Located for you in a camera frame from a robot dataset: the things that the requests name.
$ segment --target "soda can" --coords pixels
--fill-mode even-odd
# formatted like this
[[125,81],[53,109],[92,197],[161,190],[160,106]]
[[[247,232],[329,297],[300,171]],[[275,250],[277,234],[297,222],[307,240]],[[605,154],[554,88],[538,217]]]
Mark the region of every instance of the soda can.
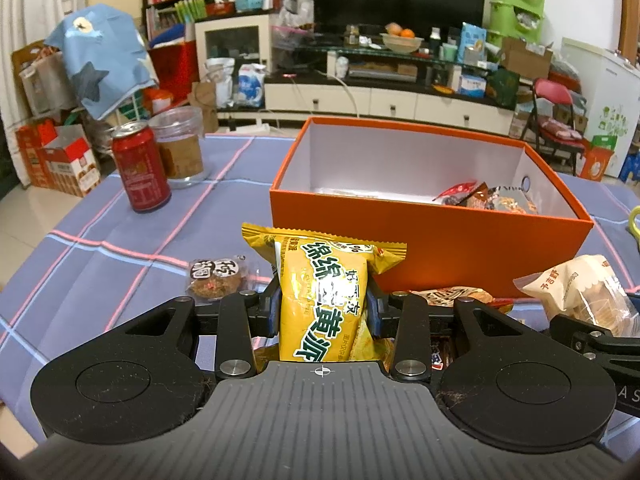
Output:
[[169,202],[171,189],[154,133],[145,121],[117,127],[111,150],[133,211],[153,211]]

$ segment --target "orange box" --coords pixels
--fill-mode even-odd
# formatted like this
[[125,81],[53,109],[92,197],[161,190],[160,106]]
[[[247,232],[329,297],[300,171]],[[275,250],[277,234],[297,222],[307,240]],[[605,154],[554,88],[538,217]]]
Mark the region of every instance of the orange box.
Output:
[[44,147],[44,157],[58,191],[85,196],[100,183],[94,152],[79,124],[57,126],[57,138]]
[[[436,205],[462,182],[529,188],[539,215]],[[513,279],[572,259],[593,227],[524,142],[423,124],[312,117],[270,190],[273,225],[406,242],[381,288],[479,286],[522,297]]]
[[18,148],[29,179],[37,187],[53,187],[53,181],[44,157],[43,147],[56,138],[56,130],[50,119],[40,124],[22,126],[15,133]]

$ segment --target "star pattern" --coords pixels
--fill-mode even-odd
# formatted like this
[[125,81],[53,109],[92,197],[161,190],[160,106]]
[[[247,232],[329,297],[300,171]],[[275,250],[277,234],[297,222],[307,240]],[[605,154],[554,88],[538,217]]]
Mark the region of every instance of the star pattern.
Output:
[[91,61],[85,63],[80,72],[71,76],[71,84],[74,86],[78,98],[80,100],[89,99],[89,101],[97,103],[100,100],[99,83],[108,74],[108,70],[96,70]]

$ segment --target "clear plastic container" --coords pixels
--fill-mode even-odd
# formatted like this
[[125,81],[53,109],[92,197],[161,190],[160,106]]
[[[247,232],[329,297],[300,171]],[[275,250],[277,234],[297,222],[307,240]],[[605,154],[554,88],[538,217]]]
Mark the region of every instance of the clear plastic container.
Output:
[[174,189],[205,180],[212,165],[203,156],[202,110],[195,106],[172,108],[149,120],[154,131],[169,186]]

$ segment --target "white cabinet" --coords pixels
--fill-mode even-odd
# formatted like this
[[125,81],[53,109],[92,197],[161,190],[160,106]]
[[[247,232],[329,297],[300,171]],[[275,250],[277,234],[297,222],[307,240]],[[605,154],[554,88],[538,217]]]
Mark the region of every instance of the white cabinet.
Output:
[[413,119],[417,94],[398,90],[371,89],[369,115],[389,119]]
[[265,104],[269,110],[367,115],[371,88],[349,87],[353,101],[343,86],[266,84]]
[[481,132],[508,136],[513,112],[495,106],[482,105],[433,95],[418,95],[415,120],[426,123],[458,126]]
[[[349,92],[361,116],[415,120],[503,136],[509,135],[513,119],[510,110],[451,97],[357,86],[349,86]],[[356,113],[343,86],[267,83],[264,95],[265,108],[275,112]]]

